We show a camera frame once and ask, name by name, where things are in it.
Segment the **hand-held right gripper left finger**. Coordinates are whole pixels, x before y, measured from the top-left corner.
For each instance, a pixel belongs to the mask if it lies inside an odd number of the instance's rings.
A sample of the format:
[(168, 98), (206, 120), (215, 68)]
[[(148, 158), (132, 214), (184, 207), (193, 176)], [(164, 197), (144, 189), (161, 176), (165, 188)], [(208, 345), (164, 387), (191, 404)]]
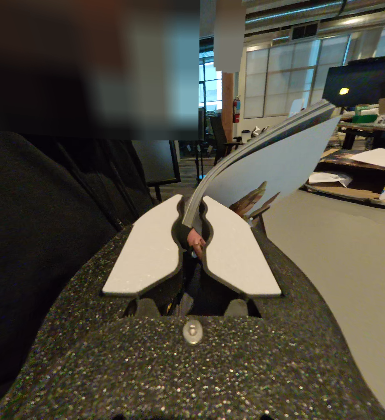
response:
[(174, 228), (182, 203), (183, 196), (176, 194), (133, 224), (102, 288), (104, 295), (140, 297), (179, 272), (181, 247)]

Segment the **toy brick instruction booklet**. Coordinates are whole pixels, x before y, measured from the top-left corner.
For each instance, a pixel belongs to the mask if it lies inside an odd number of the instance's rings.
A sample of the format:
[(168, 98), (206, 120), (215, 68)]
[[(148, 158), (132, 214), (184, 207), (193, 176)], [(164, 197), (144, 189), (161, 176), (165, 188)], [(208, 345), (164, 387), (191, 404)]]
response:
[(270, 127), (218, 162), (185, 205), (182, 224), (193, 227), (203, 197), (232, 206), (266, 182), (256, 204), (276, 193), (279, 198), (300, 188), (314, 171), (340, 116), (336, 106), (321, 99)]

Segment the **white paper bag printed circles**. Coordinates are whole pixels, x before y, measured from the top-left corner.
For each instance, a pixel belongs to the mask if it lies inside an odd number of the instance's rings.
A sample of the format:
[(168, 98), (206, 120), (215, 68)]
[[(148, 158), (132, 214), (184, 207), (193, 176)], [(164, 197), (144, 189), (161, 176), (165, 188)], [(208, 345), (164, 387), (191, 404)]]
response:
[(338, 183), (341, 186), (347, 188), (348, 185), (353, 181), (353, 177), (349, 174), (343, 173), (343, 172), (313, 172), (309, 179), (309, 184), (321, 184), (321, 183)]

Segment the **printed toy brick box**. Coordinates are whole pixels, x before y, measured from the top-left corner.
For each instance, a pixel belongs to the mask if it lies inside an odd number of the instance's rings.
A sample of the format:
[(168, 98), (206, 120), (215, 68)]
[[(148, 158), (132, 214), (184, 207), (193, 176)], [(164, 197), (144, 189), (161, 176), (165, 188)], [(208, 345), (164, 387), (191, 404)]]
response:
[(338, 183), (309, 184), (302, 186), (302, 190), (357, 202), (372, 207), (385, 208), (385, 171), (362, 169), (352, 165), (348, 159), (348, 152), (356, 150), (330, 149), (322, 154), (315, 172), (343, 172), (353, 177), (347, 188)]

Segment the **person's left hand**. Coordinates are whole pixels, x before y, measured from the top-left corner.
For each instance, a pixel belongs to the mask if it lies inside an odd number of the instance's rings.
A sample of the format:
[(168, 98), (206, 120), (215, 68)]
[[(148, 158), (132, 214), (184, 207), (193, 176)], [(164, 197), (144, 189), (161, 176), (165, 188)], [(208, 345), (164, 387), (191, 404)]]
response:
[(201, 237), (201, 235), (195, 230), (195, 228), (192, 228), (188, 233), (186, 239), (187, 244), (191, 250), (191, 254), (199, 260), (202, 260), (203, 249), (206, 245), (206, 242)]

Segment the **black panel on stand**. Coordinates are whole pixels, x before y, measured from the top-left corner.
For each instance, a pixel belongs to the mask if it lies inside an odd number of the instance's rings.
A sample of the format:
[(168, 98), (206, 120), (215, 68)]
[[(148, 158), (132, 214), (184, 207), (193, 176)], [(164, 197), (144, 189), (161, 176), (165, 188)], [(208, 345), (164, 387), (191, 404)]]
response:
[(155, 189), (162, 201), (160, 187), (181, 181), (178, 157), (173, 140), (132, 140), (132, 144), (143, 167), (146, 183)]

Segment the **person's black jacket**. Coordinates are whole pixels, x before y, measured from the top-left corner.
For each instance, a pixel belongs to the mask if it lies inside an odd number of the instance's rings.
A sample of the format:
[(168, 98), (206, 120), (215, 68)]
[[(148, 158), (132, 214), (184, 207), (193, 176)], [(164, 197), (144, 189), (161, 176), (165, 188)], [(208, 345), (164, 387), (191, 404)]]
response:
[(153, 204), (130, 139), (0, 131), (0, 400), (64, 286)]

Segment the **black office chair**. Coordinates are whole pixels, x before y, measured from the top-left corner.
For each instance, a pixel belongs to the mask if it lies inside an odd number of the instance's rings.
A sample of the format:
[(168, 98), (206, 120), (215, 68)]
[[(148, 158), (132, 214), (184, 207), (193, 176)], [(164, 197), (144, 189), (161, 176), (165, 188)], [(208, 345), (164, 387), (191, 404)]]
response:
[(210, 123), (216, 141), (216, 156), (214, 160), (214, 166), (216, 166), (221, 159), (229, 155), (232, 151), (237, 150), (244, 143), (241, 136), (234, 137), (232, 142), (227, 141), (221, 116), (211, 116)]

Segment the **wooden pillar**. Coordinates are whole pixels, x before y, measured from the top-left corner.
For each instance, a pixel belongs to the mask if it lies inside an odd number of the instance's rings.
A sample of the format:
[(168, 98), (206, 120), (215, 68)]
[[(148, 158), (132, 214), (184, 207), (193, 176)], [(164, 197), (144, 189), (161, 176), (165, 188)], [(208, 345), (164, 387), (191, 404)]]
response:
[(222, 72), (221, 123), (227, 142), (233, 141), (234, 74)]

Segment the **white paper sheet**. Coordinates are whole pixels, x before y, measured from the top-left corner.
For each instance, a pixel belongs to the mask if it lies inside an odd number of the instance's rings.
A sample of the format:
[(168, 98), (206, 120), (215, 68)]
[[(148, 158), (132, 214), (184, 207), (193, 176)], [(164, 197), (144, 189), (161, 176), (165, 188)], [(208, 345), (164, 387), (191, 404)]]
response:
[(352, 161), (353, 166), (358, 168), (385, 171), (385, 149), (383, 148), (348, 152), (348, 159)]

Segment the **large grid window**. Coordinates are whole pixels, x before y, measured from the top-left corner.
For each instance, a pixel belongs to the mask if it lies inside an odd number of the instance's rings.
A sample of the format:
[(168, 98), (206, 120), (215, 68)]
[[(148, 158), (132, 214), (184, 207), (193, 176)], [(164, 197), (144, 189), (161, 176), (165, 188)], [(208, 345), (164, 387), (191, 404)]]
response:
[(350, 41), (350, 35), (341, 35), (271, 48), (248, 47), (243, 118), (288, 115), (299, 99), (304, 108), (318, 102), (329, 69), (346, 63)]

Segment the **wooden work table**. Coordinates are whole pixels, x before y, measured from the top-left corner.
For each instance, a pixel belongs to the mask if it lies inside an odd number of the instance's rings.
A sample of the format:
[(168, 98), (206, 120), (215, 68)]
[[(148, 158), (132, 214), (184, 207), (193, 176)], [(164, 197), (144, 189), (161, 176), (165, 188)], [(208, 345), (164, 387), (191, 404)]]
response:
[(354, 115), (346, 113), (337, 125), (337, 131), (345, 135), (342, 149), (351, 150), (357, 137), (362, 137), (369, 143), (368, 150), (385, 149), (385, 119), (381, 123), (355, 123), (353, 118)]

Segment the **green box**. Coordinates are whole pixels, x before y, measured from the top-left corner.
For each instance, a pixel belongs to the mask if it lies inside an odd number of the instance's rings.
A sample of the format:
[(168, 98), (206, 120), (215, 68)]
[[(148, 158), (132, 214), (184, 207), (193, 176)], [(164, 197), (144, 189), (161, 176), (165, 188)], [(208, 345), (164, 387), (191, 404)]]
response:
[(355, 106), (352, 123), (374, 123), (379, 117), (378, 104), (360, 104)]

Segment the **black television screen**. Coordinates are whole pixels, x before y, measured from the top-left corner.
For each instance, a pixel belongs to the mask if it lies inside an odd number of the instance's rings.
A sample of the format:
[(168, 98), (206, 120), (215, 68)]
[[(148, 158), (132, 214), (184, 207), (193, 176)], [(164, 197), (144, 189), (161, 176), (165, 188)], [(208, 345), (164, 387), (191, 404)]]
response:
[(385, 60), (328, 70), (322, 99), (337, 108), (377, 104), (382, 98), (385, 98)]

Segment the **wall air vent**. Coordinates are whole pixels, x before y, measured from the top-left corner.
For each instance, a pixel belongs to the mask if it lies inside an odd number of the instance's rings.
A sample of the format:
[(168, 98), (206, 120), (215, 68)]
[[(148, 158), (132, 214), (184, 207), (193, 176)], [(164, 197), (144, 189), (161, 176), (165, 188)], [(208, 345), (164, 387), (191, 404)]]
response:
[(299, 40), (316, 36), (318, 23), (294, 26), (291, 29), (291, 40)]

